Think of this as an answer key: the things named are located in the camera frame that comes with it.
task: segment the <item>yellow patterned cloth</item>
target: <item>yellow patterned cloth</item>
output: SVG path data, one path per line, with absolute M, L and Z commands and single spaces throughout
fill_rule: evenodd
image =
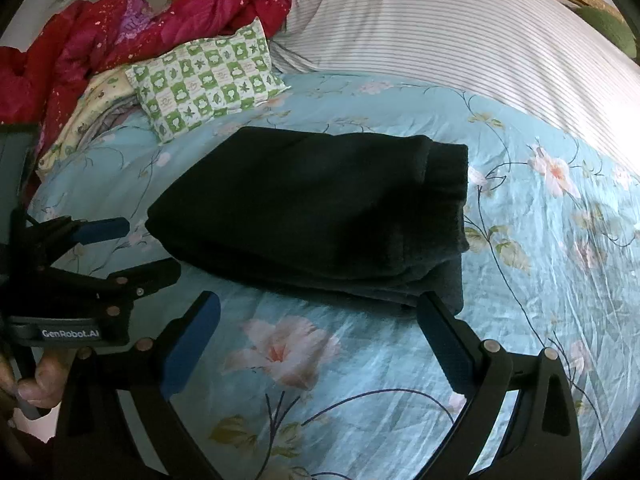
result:
M 85 133 L 105 111 L 118 102 L 135 95 L 125 70 L 121 66 L 95 75 L 78 99 L 74 113 L 60 132 L 58 139 L 38 162 L 38 175 L 45 176 L 59 160 L 76 151 Z

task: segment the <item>white striped pillow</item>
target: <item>white striped pillow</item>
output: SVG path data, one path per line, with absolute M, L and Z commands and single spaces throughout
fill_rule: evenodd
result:
M 294 0 L 271 55 L 484 94 L 640 173 L 640 68 L 555 0 Z

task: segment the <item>small pillow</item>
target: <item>small pillow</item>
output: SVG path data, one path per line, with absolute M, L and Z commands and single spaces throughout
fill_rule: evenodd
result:
M 575 13 L 631 59 L 636 57 L 636 40 L 625 22 L 621 22 L 606 10 L 595 7 L 581 7 L 576 9 Z
M 160 142 L 212 118 L 259 106 L 289 88 L 271 73 L 257 18 L 232 36 L 190 41 L 133 64 L 126 73 Z

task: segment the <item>green checkered pillow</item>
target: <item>green checkered pillow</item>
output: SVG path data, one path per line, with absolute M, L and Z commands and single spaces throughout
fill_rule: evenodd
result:
M 160 142 L 285 91 L 257 18 L 233 36 L 194 40 L 127 71 Z

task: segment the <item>logo label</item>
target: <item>logo label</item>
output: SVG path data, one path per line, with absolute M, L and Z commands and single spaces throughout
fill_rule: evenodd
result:
M 97 328 L 85 328 L 78 330 L 40 330 L 44 339 L 100 339 L 100 331 Z

